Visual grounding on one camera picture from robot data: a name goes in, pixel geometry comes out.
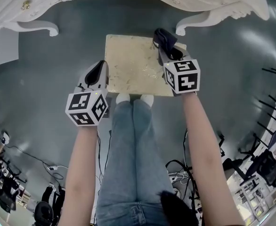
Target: curved table leg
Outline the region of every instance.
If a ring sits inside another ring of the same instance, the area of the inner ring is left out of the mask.
[[[9,28],[17,32],[29,32],[29,31],[48,29],[49,35],[51,37],[58,35],[58,27],[54,23],[47,22],[47,21],[34,20],[30,22],[9,22],[9,23],[5,23],[3,27]]]
[[[190,16],[182,19],[178,22],[176,27],[176,34],[180,36],[185,35],[186,27],[207,27],[218,24],[228,16],[232,16],[234,19],[245,17],[250,14],[252,8],[243,3],[235,2],[220,8],[213,9],[211,11],[205,11],[200,14]]]

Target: person's left arm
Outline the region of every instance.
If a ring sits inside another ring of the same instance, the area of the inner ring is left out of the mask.
[[[95,196],[97,127],[79,127],[66,179],[66,195],[58,226],[90,223]]]

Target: jeans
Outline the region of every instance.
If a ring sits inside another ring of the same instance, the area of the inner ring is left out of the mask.
[[[169,225],[159,193],[173,192],[154,138],[151,108],[142,100],[115,109],[111,146],[99,192],[99,226]]]

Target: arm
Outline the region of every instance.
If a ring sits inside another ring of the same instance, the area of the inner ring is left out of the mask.
[[[66,195],[59,226],[90,223],[95,196],[97,127],[80,127],[66,180]]]
[[[244,225],[222,167],[219,145],[195,93],[182,96],[194,178],[206,226]]]

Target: gold drawer knob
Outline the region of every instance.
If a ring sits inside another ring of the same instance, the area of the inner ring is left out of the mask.
[[[23,6],[21,7],[22,10],[25,10],[25,9],[29,9],[30,8],[30,0],[26,0],[25,2],[23,2]]]

